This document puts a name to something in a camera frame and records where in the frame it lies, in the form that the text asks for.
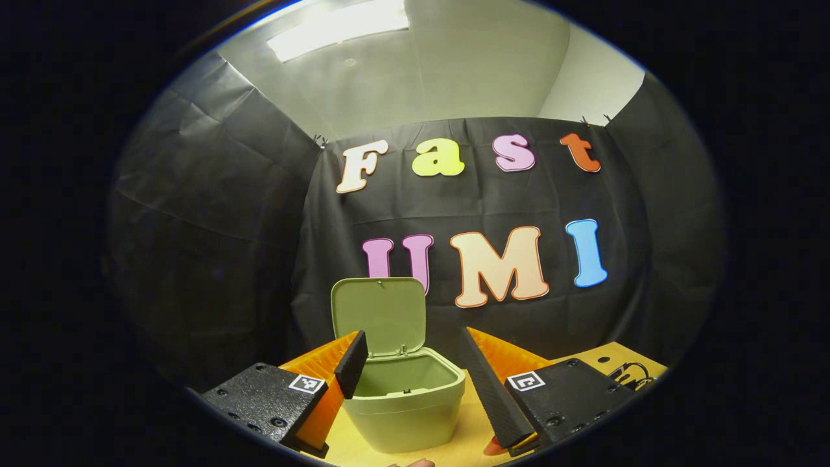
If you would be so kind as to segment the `black backdrop cloth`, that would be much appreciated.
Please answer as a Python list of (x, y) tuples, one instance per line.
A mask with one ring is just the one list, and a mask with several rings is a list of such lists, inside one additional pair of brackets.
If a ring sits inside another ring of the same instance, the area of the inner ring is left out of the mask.
[(207, 390), (334, 339), (330, 290), (428, 282), (425, 345), (468, 364), (471, 326), (542, 357), (618, 342), (666, 366), (727, 263), (711, 160), (647, 77), (609, 125), (481, 116), (321, 148), (217, 54), (162, 91), (110, 196), (112, 281), (158, 370)]

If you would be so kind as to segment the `wooden desktop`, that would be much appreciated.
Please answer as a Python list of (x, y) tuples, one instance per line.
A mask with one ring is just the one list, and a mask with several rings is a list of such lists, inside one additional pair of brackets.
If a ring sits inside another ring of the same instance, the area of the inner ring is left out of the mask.
[[(641, 363), (655, 378), (661, 377), (667, 371), (666, 366), (643, 357), (617, 342), (568, 355), (568, 357), (578, 358), (605, 375), (612, 373), (625, 363)], [(329, 451), (326, 458), (319, 459), (309, 454), (303, 455), (311, 461), (320, 461), (323, 465), (338, 465), (338, 467), (389, 467), (389, 465), (406, 467), (419, 459), (432, 461), (436, 467), (492, 467), (529, 456), (529, 454), (518, 457), (510, 457), (509, 454), (493, 456), (484, 454), (484, 449), (494, 437), (494, 432), (480, 404), (468, 371), (464, 372), (466, 375), (465, 393), (460, 399), (453, 437), (447, 444), (401, 454), (383, 454), (371, 448), (359, 434), (345, 410), (341, 409), (327, 437)]]

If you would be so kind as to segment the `ceiling light panel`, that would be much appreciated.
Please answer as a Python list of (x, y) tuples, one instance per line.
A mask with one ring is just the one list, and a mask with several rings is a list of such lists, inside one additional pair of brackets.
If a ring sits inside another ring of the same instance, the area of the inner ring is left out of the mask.
[(278, 61), (285, 63), (329, 45), (409, 27), (405, 0), (369, 0), (316, 13), (292, 29), (267, 39), (266, 44)]

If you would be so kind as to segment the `green desktop garbage bin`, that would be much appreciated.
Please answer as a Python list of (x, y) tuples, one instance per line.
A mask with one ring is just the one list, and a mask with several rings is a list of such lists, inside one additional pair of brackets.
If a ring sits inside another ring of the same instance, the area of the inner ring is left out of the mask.
[(334, 284), (336, 337), (363, 331), (368, 356), (344, 410), (375, 450), (400, 454), (447, 444), (466, 375), (426, 346), (426, 296), (415, 278), (347, 278)]

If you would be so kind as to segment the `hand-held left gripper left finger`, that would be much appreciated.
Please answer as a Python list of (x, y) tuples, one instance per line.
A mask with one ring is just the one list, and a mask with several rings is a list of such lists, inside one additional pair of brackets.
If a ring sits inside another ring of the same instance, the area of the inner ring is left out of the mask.
[(364, 331), (352, 331), (288, 363), (255, 363), (200, 394), (213, 416), (267, 446), (323, 459), (330, 429), (353, 397), (368, 358)]

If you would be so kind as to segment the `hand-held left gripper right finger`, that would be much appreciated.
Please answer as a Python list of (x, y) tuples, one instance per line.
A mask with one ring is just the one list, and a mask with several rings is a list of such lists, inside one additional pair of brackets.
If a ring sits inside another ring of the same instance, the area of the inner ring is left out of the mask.
[(515, 457), (609, 418), (635, 390), (577, 357), (559, 363), (468, 326), (466, 366), (496, 442)]

